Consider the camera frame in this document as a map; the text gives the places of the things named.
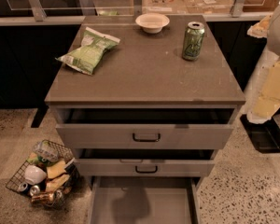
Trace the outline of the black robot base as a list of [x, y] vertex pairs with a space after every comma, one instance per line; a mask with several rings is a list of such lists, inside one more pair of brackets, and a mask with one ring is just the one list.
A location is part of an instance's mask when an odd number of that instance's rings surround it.
[[240, 117], [255, 150], [260, 153], [280, 153], [280, 108], [263, 124], [253, 124], [246, 115]]

